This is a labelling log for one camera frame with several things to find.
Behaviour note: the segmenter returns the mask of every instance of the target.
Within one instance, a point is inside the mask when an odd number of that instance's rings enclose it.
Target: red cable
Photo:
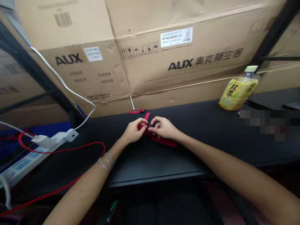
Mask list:
[[[59,153],[59,152],[65,152],[65,151],[69,151],[69,150],[75,150],[75,149],[83,148],[83,147],[86,147],[86,146],[89,146],[89,145],[92,145],[92,144],[96,144],[96,143],[100,143],[100,144],[103,145],[103,147],[104,147],[104,152],[103,152],[103,154],[105,153],[105,145],[104,145],[102,142],[93,142],[93,143],[89,143],[89,144],[86,144],[86,145],[83,145],[83,146],[80,146],[80,147],[77,147],[77,148],[69,148],[69,149],[59,150],[59,151],[56,151],[56,152],[38,152],[38,151],[32,150],[32,149],[30,149],[30,148],[28,148],[28,147],[26,147],[26,146],[24,145],[24,143],[22,142],[22,136],[23,136],[23,135],[24,135],[24,133],[20,133],[20,134],[19,134],[19,137],[18,137],[18,140],[19,140],[20,145],[21,145],[24,149],[27,149],[27,150],[29,150],[29,151],[31,151],[31,152],[35,152],[35,153],[40,153],[40,154]]]
[[[102,156],[104,155],[104,153],[105,153],[105,145],[104,145],[102,142],[93,142],[93,143],[89,143],[89,144],[83,145],[83,146],[81,146],[81,147],[70,148],[70,149],[64,149],[64,150],[60,150],[60,151],[57,151],[57,152],[37,152],[37,151],[31,150],[30,148],[26,147],[26,146],[23,144],[23,142],[22,142],[22,135],[23,135],[23,134],[24,134],[24,133],[20,133],[20,135],[19,135],[19,143],[20,143],[20,145],[21,145],[23,148],[25,148],[25,149],[27,149],[27,150],[29,150],[29,151],[31,151],[31,152],[36,152],[36,153],[41,153],[41,154],[51,154],[51,153],[58,153],[58,152],[64,152],[64,151],[69,151],[69,150],[75,150],[75,149],[83,148],[83,147],[88,146],[88,145],[100,143],[100,144],[103,145],[103,153],[102,153],[101,157],[102,157]],[[24,204],[22,204],[22,205],[20,205],[20,206],[17,206],[17,207],[15,207],[15,208],[13,208],[12,210],[7,210],[7,211],[2,212],[2,213],[0,213],[0,217],[3,217],[3,216],[5,216],[5,215],[7,215],[7,214],[11,214],[11,213],[13,213],[14,211],[17,211],[17,210],[19,210],[19,209],[21,209],[21,208],[23,208],[23,207],[25,207],[25,206],[27,206],[27,205],[30,205],[30,204],[32,204],[32,203],[34,203],[34,202],[37,202],[37,201],[42,200],[42,199],[44,199],[44,198],[47,198],[47,197],[49,197],[49,196],[51,196],[51,195],[54,195],[54,194],[56,194],[56,193],[58,193],[58,192],[60,192],[60,191],[62,191],[62,190],[64,190],[64,189],[68,188],[68,187],[71,186],[72,184],[74,184],[74,183],[75,183],[76,181],[78,181],[82,176],[83,176],[83,175],[81,175],[81,176],[78,177],[77,179],[73,180],[72,182],[70,182],[70,183],[67,184],[66,186],[62,187],[61,189],[58,189],[58,190],[56,190],[56,191],[54,191],[54,192],[51,192],[51,193],[49,193],[49,194],[45,194],[45,195],[42,195],[42,196],[40,196],[40,197],[38,197],[38,198],[35,198],[35,199],[33,199],[33,200],[30,200],[30,201],[28,201],[28,202],[26,202],[26,203],[24,203]]]

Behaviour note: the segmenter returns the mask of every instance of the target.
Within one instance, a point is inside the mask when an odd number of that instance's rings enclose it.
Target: green bottle cap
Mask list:
[[[255,72],[258,66],[247,66],[244,72]]]

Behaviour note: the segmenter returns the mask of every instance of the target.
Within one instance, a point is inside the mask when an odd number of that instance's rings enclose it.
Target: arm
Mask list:
[[[300,200],[255,167],[219,149],[197,141],[171,122],[155,117],[157,135],[178,141],[198,156],[221,180],[252,202],[274,224],[300,224]]]
[[[129,123],[122,137],[108,151],[115,161],[129,143],[141,138],[147,127],[144,126],[138,131],[138,124],[144,125],[142,121],[148,123],[143,118]],[[111,169],[111,165],[107,160],[101,159],[101,162]],[[110,170],[105,169],[99,162],[96,162],[63,196],[43,224],[79,224],[98,197],[109,172]]]

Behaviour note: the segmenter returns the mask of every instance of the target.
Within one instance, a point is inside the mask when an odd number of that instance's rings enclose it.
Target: person's left hand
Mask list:
[[[147,125],[145,125],[143,122],[148,123],[148,121],[143,118],[138,118],[137,120],[130,122],[121,139],[127,143],[132,143],[139,140],[147,128]],[[140,130],[138,130],[139,124],[143,126]]]

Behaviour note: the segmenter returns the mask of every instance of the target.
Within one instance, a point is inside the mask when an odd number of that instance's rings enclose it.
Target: plastic bottle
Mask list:
[[[237,110],[243,106],[258,85],[260,76],[254,74],[258,66],[247,66],[244,73],[231,79],[219,106],[226,110]]]

